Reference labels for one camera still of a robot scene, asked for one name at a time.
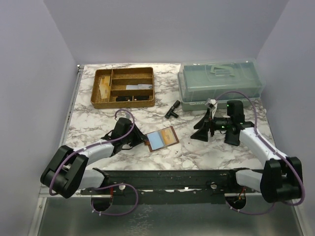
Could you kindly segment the blue credit card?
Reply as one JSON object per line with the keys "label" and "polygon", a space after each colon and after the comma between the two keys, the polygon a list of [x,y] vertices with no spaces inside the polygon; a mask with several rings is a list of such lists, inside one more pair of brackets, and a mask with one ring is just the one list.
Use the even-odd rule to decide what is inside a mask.
{"label": "blue credit card", "polygon": [[164,147],[164,142],[158,131],[147,134],[147,137],[152,150],[157,150]]}

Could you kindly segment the brown leather card holder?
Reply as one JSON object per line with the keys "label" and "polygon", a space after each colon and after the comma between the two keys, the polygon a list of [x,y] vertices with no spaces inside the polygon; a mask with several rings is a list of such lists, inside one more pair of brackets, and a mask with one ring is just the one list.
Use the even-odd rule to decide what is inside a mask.
{"label": "brown leather card holder", "polygon": [[148,133],[145,136],[147,138],[145,145],[149,148],[150,152],[164,149],[179,143],[179,139],[173,126]]}

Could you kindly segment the tan credit card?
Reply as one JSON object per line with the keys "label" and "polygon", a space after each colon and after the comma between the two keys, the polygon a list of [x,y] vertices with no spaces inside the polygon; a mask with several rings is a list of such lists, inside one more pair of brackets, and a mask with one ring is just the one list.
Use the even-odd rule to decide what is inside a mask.
{"label": "tan credit card", "polygon": [[165,128],[160,131],[163,142],[166,146],[172,145],[177,142],[174,132],[171,127]]}

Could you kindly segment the gold card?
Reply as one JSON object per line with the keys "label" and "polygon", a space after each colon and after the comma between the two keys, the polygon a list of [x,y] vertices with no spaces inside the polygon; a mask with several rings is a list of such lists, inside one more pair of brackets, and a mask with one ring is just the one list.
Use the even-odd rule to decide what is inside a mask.
{"label": "gold card", "polygon": [[99,82],[99,91],[101,99],[108,99],[110,94],[111,76],[103,76]]}

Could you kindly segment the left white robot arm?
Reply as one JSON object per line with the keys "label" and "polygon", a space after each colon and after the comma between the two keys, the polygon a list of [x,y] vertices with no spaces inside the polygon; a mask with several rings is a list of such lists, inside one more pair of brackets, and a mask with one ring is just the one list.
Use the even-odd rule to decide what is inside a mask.
{"label": "left white robot arm", "polygon": [[125,145],[133,148],[147,137],[127,118],[119,118],[113,130],[99,141],[82,148],[59,147],[43,171],[40,182],[51,187],[53,194],[70,198],[77,190],[92,188],[98,194],[109,189],[105,173],[87,170],[86,167],[98,160],[112,157],[123,150]]}

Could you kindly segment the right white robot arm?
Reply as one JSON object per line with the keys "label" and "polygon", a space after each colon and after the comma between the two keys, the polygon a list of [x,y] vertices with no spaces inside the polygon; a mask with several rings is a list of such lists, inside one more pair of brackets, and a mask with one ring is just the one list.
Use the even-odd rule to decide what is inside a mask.
{"label": "right white robot arm", "polygon": [[260,192],[268,203],[287,203],[292,199],[302,202],[305,188],[301,161],[276,149],[258,131],[256,121],[245,120],[242,101],[229,100],[225,118],[215,116],[217,104],[214,99],[206,101],[207,112],[194,126],[196,132],[191,135],[191,139],[207,142],[216,131],[223,131],[226,144],[244,144],[264,167],[261,173],[250,169],[235,170],[234,176],[226,181],[227,189],[236,193],[243,187],[249,187]]}

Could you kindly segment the white card in tray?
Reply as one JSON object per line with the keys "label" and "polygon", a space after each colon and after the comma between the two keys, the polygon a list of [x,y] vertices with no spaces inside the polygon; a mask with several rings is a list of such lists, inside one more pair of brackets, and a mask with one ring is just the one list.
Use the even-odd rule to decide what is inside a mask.
{"label": "white card in tray", "polygon": [[150,84],[126,85],[126,90],[146,90],[153,88],[154,86]]}

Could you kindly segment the black snap wallet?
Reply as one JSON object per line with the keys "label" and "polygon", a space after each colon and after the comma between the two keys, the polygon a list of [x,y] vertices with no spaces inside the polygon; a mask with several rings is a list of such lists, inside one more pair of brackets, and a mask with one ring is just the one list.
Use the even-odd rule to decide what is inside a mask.
{"label": "black snap wallet", "polygon": [[240,130],[236,128],[230,128],[226,131],[224,142],[232,146],[239,146],[240,145],[239,137]]}

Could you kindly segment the black T-shaped pipe fitting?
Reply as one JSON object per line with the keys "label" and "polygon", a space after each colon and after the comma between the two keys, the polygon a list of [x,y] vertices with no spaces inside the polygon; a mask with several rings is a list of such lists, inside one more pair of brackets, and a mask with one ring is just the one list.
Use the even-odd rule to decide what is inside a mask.
{"label": "black T-shaped pipe fitting", "polygon": [[174,118],[178,118],[179,116],[174,112],[174,110],[176,108],[179,107],[179,105],[181,104],[181,102],[179,100],[177,100],[172,106],[171,108],[168,110],[168,112],[165,114],[165,118],[169,119],[170,117],[174,117]]}

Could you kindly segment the black item in tray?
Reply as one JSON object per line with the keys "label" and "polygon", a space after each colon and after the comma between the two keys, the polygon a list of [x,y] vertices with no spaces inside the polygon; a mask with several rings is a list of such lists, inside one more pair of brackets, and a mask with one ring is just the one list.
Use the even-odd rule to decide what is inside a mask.
{"label": "black item in tray", "polygon": [[116,102],[131,102],[131,101],[148,101],[150,97],[148,95],[138,95],[138,96],[118,96],[116,97]]}

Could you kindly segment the brown cork organizer tray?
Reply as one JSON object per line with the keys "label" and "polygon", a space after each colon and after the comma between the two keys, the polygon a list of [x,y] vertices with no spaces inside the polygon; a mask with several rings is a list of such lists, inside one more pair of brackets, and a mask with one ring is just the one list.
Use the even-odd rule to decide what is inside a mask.
{"label": "brown cork organizer tray", "polygon": [[[99,82],[101,77],[111,76],[108,99],[101,99]],[[150,84],[153,89],[126,90],[126,85]],[[148,95],[148,101],[116,102],[118,96]],[[152,67],[98,69],[95,72],[91,94],[91,104],[95,109],[144,108],[155,105],[155,79]]]}

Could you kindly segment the clear lidded plastic box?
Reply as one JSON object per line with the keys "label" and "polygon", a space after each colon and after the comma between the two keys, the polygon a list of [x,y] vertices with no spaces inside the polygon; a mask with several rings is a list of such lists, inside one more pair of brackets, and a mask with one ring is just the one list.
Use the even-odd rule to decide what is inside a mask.
{"label": "clear lidded plastic box", "polygon": [[209,98],[218,98],[219,109],[224,109],[228,100],[236,99],[249,106],[248,100],[236,91],[253,101],[260,98],[266,84],[254,59],[183,62],[178,82],[185,112],[205,110]]}

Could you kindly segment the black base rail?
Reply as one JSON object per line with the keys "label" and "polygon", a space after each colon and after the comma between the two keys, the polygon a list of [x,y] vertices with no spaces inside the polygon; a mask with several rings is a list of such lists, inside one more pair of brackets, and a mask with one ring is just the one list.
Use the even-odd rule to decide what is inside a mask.
{"label": "black base rail", "polygon": [[192,171],[102,171],[97,168],[79,171],[62,170],[58,174],[53,191],[70,198],[80,190],[91,195],[98,204],[102,195],[113,189],[114,202],[139,204],[225,204],[225,194],[236,196],[241,192],[234,170]]}

